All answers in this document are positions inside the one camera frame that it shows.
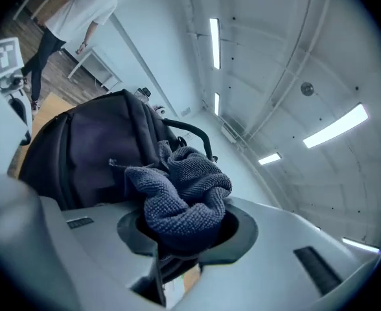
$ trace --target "wooden floor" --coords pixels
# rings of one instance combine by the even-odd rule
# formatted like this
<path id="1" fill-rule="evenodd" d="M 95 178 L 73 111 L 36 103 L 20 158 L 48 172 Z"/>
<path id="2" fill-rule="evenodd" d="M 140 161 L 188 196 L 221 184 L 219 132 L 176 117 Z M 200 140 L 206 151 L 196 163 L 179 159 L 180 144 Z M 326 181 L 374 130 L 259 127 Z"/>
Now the wooden floor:
<path id="1" fill-rule="evenodd" d="M 13 21 L 12 16 L 15 12 L 16 10 L 11 10 L 1 24 L 0 39 L 18 37 L 23 61 L 26 62 L 38 50 L 43 31 L 25 11 L 22 11 L 16 21 Z M 81 68 L 69 80 L 67 76 L 75 65 L 76 63 L 64 52 L 54 53 L 49 58 L 42 73 L 41 104 L 49 93 L 54 93 L 72 106 L 106 94 L 106 90 L 102 89 L 94 78 Z M 22 148 L 18 148 L 8 170 L 10 176 L 16 176 L 21 152 Z"/>

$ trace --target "backpack handle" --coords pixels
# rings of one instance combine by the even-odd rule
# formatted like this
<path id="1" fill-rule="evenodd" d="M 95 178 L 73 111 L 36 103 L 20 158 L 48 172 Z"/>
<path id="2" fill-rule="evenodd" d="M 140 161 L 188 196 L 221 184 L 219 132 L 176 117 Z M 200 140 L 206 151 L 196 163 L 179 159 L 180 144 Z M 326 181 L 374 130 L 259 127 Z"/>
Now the backpack handle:
<path id="1" fill-rule="evenodd" d="M 188 132 L 191 132 L 197 135 L 203 141 L 203 147 L 205 148 L 206 156 L 208 157 L 209 160 L 211 161 L 213 160 L 211 142 L 209 141 L 208 135 L 203 130 L 200 130 L 199 128 L 195 126 L 184 123 L 184 122 L 179 122 L 179 121 L 174 121 L 169 119 L 163 119 L 162 121 L 164 124 L 166 124 L 169 127 L 187 130 Z"/>

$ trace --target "gray towel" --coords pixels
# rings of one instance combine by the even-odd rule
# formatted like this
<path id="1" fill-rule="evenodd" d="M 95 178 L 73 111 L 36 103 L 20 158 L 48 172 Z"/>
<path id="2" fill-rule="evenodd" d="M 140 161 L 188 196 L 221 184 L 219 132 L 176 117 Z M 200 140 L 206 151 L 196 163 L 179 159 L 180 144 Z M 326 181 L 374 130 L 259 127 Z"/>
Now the gray towel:
<path id="1" fill-rule="evenodd" d="M 217 239 L 231 181 L 194 148 L 172 153 L 162 141 L 159 157 L 157 168 L 126 169 L 126 196 L 146 194 L 146 222 L 167 248 L 186 255 L 200 253 Z"/>

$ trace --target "fluorescent light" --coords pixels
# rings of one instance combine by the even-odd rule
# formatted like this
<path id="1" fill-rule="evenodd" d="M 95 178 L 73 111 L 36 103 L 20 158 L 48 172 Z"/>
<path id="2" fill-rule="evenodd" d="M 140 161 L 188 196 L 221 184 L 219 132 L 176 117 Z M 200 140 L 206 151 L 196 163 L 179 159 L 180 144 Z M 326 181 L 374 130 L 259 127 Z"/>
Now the fluorescent light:
<path id="1" fill-rule="evenodd" d="M 349 244 L 350 246 L 356 246 L 357 248 L 360 248 L 360 249 L 364 249 L 364 250 L 367 250 L 370 252 L 379 253 L 379 249 L 375 248 L 373 246 L 368 246 L 366 244 L 355 242 L 355 241 L 349 240 L 348 238 L 343 238 L 342 240 L 343 240 L 343 243 Z"/>
<path id="2" fill-rule="evenodd" d="M 264 159 L 258 160 L 261 165 L 267 165 L 268 163 L 273 163 L 274 161 L 280 160 L 281 157 L 278 153 L 274 153 L 271 156 L 265 157 Z"/>
<path id="3" fill-rule="evenodd" d="M 308 148 L 312 148 L 321 143 L 327 142 L 328 140 L 335 138 L 344 132 L 356 127 L 363 121 L 368 119 L 365 108 L 362 104 L 357 105 L 352 111 L 348 112 L 344 117 L 341 117 L 336 122 L 332 123 L 330 126 L 315 133 L 313 136 L 306 138 L 305 142 Z"/>
<path id="4" fill-rule="evenodd" d="M 219 115 L 219 100 L 220 95 L 218 93 L 215 93 L 215 114 Z"/>
<path id="5" fill-rule="evenodd" d="M 211 18 L 212 50 L 214 53 L 214 67 L 221 69 L 219 19 Z"/>

